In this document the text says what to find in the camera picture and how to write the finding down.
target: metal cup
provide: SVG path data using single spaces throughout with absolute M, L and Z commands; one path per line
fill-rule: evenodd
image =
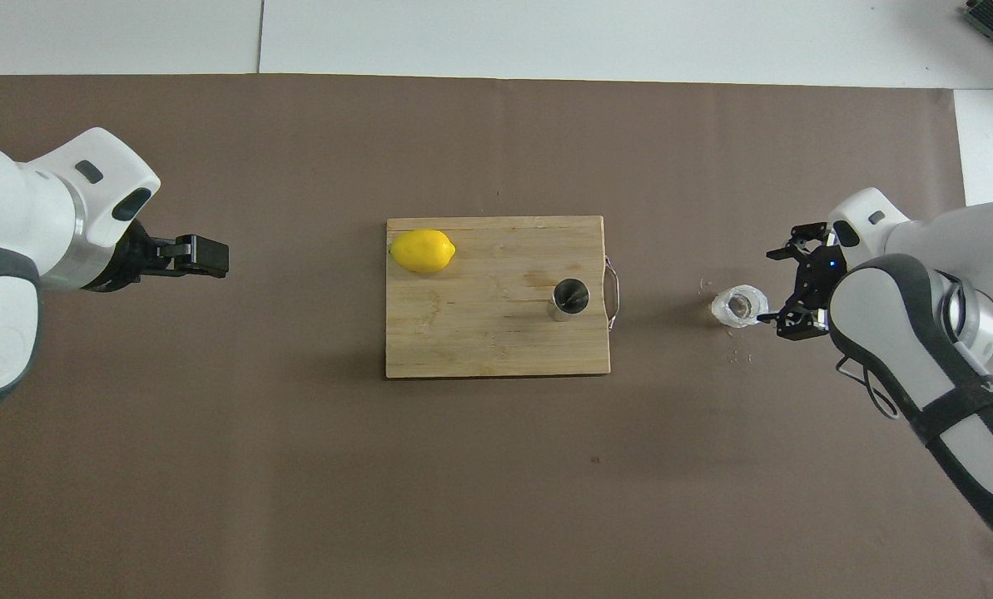
M 559 281 L 559 285 L 552 291 L 552 299 L 549 300 L 549 317 L 554 321 L 566 322 L 581 310 L 588 306 L 588 287 L 576 280 L 576 278 L 565 278 Z

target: lemon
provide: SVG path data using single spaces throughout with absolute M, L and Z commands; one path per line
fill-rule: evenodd
M 416 273 L 435 273 L 455 255 L 455 246 L 443 231 L 414 229 L 400 234 L 389 246 L 397 265 Z

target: wooden cutting board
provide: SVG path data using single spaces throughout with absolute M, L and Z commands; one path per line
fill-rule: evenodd
M 385 247 L 401 232 L 445 232 L 455 256 L 420 275 L 385 261 L 385 376 L 607 374 L 602 216 L 390 219 Z M 549 318 L 554 286 L 588 286 L 583 312 Z

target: black strap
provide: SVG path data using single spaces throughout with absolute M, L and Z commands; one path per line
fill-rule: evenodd
M 983 376 L 979 384 L 961 384 L 929 402 L 907 420 L 921 442 L 929 444 L 948 428 L 993 404 L 993 376 Z

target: brown mat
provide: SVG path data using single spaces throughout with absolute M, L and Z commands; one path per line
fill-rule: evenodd
M 826 339 L 727 331 L 865 186 L 963 202 L 949 91 L 0 77 L 0 148 L 89 126 L 227 280 L 46 302 L 0 408 L 0 597 L 993 597 L 993 539 Z M 385 221 L 603 215 L 613 372 L 383 379 Z

